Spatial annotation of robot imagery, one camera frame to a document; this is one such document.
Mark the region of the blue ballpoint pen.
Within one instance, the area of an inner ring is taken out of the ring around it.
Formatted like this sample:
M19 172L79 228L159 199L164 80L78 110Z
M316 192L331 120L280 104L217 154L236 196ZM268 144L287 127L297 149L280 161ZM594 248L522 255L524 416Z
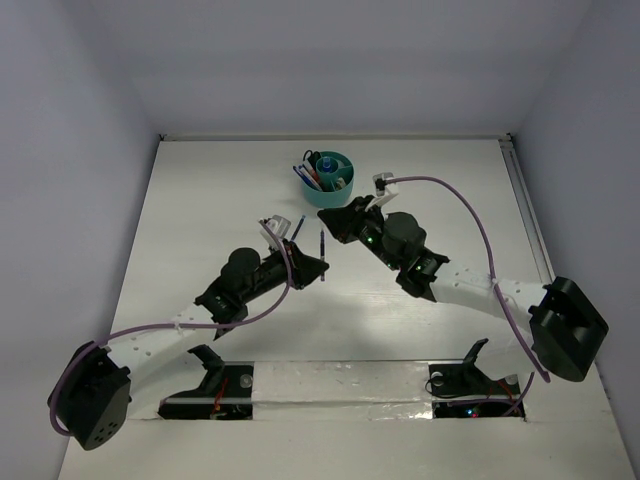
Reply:
M320 192L323 191L317 188L317 185L302 165L293 166L292 169L310 188Z

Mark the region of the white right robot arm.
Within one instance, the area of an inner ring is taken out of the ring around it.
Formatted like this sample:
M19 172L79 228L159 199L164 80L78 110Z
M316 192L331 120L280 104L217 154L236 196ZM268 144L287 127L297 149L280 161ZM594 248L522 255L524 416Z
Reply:
M512 328L524 360L570 382L583 381L609 326L576 282L558 276L547 284L499 280L477 273L426 246L426 231L406 212L383 214L372 197L357 197L318 217L342 244L360 242L396 274L414 298L457 305Z

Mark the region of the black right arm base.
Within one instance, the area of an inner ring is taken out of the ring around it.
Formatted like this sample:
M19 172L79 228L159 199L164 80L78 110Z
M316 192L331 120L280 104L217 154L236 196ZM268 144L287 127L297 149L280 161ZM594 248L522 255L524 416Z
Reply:
M435 419L526 418L518 377L492 380L477 367L487 342L478 340L460 361L429 366L425 390Z

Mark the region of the purple dark gel pen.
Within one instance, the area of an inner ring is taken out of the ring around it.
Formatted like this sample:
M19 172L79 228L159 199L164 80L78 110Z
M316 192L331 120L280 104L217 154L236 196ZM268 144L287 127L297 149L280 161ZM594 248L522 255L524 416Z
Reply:
M325 236L324 227L321 227L321 230L320 230L319 250L320 250L320 259L323 262L325 262L325 260L326 260L326 236ZM326 280L326 270L321 274L320 280L321 280L321 282L325 282L325 280Z

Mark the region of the blue gel pen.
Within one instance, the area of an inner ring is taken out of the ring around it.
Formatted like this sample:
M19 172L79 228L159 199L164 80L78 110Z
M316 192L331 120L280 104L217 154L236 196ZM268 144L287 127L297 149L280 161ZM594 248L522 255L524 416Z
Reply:
M301 217L300 217L298 223L296 224L296 227L295 227L295 229L294 229L294 231L293 231L293 233L291 235L291 239L290 240L292 242L294 242L297 239L297 236L299 235L299 232L300 232L302 226L304 225L305 220L306 220L306 215L304 215L304 214L301 215Z

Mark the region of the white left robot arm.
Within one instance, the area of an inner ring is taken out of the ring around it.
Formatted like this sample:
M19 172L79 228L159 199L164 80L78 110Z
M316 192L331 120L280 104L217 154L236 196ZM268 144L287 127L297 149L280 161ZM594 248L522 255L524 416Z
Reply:
M234 250L219 276L173 320L81 345L49 396L51 414L84 450L94 450L122 427L136 390L189 350L202 360L189 367L187 383L201 395L215 392L222 365L209 343L246 321L251 301L278 286L302 290L328 268L290 241L267 257L248 247Z

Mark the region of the clear blue-capped marker pen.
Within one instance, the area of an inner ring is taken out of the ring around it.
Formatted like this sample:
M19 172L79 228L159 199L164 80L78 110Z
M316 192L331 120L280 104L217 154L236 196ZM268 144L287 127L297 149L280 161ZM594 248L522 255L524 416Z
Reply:
M332 158L324 156L320 159L321 171L324 173L331 173L333 171Z

